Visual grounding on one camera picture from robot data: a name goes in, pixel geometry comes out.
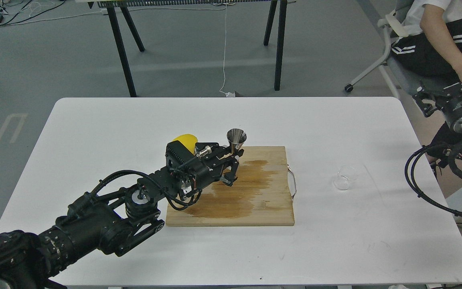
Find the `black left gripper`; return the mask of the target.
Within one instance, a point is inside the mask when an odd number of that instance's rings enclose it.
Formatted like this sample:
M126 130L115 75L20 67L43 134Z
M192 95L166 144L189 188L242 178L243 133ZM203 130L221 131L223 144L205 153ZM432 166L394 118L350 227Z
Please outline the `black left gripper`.
M242 157L244 142L233 143L229 146L220 146L218 143L198 143L196 148L204 150L210 148L211 152L196 156L191 153L180 141L173 141L166 146L166 181L165 195L169 197L190 197L198 189L204 189L211 183L221 181L232 187L239 167L239 159L226 159Z

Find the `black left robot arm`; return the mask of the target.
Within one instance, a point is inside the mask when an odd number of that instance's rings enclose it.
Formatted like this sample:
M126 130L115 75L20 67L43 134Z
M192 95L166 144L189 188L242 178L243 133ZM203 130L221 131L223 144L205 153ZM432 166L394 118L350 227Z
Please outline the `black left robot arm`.
M94 250L122 256L163 228L158 203L185 210L214 182L237 179L241 144L198 142L166 146L166 165L152 174L121 170L84 193L40 234L0 234L0 289L63 289L51 280Z

